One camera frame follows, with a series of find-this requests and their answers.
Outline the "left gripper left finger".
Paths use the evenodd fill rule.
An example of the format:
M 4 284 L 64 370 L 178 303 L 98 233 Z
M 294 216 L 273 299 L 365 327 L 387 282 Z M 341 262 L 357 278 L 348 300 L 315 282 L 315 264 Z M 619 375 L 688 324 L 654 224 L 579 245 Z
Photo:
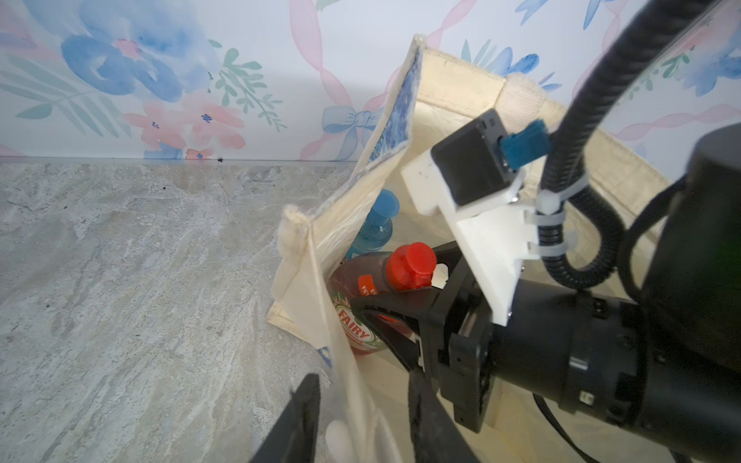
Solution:
M 319 424 L 320 377 L 309 373 L 291 393 L 287 406 L 251 462 L 314 462 Z

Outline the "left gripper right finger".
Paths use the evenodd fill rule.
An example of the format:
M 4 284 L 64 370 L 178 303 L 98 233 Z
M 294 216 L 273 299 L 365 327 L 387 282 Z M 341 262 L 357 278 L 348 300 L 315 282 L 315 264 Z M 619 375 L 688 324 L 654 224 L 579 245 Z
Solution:
M 421 370 L 409 374 L 408 411 L 416 462 L 479 462 Z

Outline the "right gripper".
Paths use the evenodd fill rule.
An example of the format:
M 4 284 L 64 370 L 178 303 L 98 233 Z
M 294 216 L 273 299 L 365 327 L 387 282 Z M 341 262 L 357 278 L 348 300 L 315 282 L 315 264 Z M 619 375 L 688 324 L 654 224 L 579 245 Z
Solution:
M 451 272 L 444 289 L 353 298 L 368 326 L 408 371 L 430 373 L 455 421 L 479 431 L 492 383 L 531 392 L 623 429 L 638 426 L 646 389 L 646 320 L 638 305 L 588 291 L 518 282 L 505 326 L 491 310 L 456 241 L 432 249 Z

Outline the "dark red Fairy bottle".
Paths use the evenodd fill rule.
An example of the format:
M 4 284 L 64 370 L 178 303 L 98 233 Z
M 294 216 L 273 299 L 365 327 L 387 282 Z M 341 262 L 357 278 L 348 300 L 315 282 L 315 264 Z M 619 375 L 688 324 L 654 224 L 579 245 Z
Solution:
M 436 267 L 434 250 L 422 242 L 415 242 L 394 252 L 355 257 L 334 271 L 327 290 L 354 354 L 376 353 L 385 345 L 371 328 L 353 316 L 351 299 L 425 289 L 431 286 Z

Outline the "blue bottle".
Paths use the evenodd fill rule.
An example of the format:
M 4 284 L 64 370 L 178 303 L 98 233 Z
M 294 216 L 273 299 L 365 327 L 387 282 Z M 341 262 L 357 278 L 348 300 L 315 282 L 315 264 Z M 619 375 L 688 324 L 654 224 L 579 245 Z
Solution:
M 345 260 L 381 250 L 393 235 L 393 219 L 398 216 L 400 208 L 397 196 L 382 189 L 345 254 Z

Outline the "cream shopping bag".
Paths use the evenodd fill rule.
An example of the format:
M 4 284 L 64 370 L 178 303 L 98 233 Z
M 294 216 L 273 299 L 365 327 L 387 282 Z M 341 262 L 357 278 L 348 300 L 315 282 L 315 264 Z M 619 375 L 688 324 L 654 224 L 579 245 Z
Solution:
M 391 354 L 355 357 L 336 319 L 326 280 L 345 252 L 383 187 L 403 204 L 394 244 L 457 240 L 463 256 L 493 296 L 494 322 L 507 323 L 514 285 L 525 260 L 540 261 L 534 201 L 544 160 L 515 175 L 503 193 L 457 206 L 428 151 L 484 111 L 495 109 L 508 131 L 544 120 L 554 129 L 565 108 L 548 100 L 522 74 L 499 77 L 428 46 L 416 36 L 387 95 L 379 127 L 372 133 L 350 179 L 310 212 L 284 209 L 279 227 L 282 262 L 275 276 L 275 303 L 268 322 L 318 349 L 328 371 L 322 386 L 318 450 L 330 462 L 413 462 L 407 415 L 408 376 Z M 634 219 L 654 194 L 669 185 L 642 158 L 598 131 L 587 145 L 590 180 L 621 217 Z M 530 393 L 494 383 L 493 418 L 476 434 L 457 426 L 484 462 L 577 462 L 536 409 Z M 670 462 L 667 451 L 627 432 L 569 416 L 549 403 L 578 444 L 601 462 Z

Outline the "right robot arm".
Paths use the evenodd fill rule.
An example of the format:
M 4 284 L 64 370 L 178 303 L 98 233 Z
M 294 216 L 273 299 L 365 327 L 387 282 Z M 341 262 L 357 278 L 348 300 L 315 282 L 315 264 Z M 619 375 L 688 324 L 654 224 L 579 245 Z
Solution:
M 550 410 L 583 413 L 667 447 L 677 462 L 740 458 L 740 128 L 702 137 L 687 172 L 617 236 L 613 272 L 625 299 L 597 297 L 565 257 L 544 263 L 552 285 L 516 286 L 506 325 L 458 246 L 437 249 L 443 289 L 354 299 L 410 373 L 416 457 L 459 449 L 453 424 L 479 430 L 493 380 Z M 451 422 L 440 399 L 453 403 Z

